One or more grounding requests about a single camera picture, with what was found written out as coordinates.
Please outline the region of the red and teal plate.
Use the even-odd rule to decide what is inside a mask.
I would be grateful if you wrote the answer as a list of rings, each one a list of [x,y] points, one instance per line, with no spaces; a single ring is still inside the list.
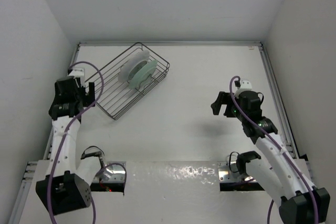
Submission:
[[[139,51],[121,67],[118,81],[121,83],[130,81],[147,64],[149,57],[150,52],[148,50]]]

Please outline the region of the green flower plate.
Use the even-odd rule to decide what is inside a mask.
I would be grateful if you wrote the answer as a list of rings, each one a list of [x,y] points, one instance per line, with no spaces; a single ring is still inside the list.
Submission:
[[[140,88],[141,84],[146,82],[149,77],[151,77],[157,67],[157,60],[149,61],[145,64],[129,81],[129,88],[130,89],[138,89]]]

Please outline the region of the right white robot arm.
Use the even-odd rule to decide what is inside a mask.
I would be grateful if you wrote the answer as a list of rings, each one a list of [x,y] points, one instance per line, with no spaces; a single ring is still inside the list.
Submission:
[[[222,105],[224,116],[241,121],[245,135],[258,151],[238,154],[236,169],[257,181],[277,205],[283,223],[323,223],[326,221],[330,195],[318,188],[298,167],[284,146],[273,122],[262,115],[263,100],[254,91],[237,97],[221,91],[211,104],[214,115]]]

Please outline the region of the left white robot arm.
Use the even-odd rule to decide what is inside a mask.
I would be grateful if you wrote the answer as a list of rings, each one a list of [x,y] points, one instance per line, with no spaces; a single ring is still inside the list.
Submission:
[[[95,85],[81,84],[67,76],[55,82],[55,97],[49,109],[52,120],[52,150],[45,179],[36,183],[36,193],[51,216],[91,205],[91,183],[102,168],[102,151],[83,154],[76,163],[76,141],[82,112],[95,100]]]

